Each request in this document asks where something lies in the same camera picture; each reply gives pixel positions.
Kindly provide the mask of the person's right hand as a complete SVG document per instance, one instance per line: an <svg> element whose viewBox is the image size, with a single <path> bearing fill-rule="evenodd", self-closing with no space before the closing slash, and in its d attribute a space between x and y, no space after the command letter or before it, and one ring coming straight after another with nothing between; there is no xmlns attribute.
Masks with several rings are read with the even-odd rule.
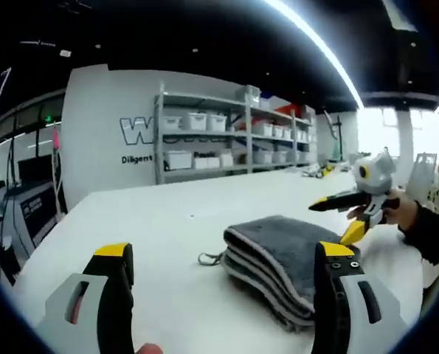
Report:
<svg viewBox="0 0 439 354"><path fill-rule="evenodd" d="M382 211L388 224L397 225L402 232L405 232L415 222L418 213L418 203L403 190L397 189L390 191L387 202L393 199L399 200L399 207L397 209L383 207Z"/></svg>

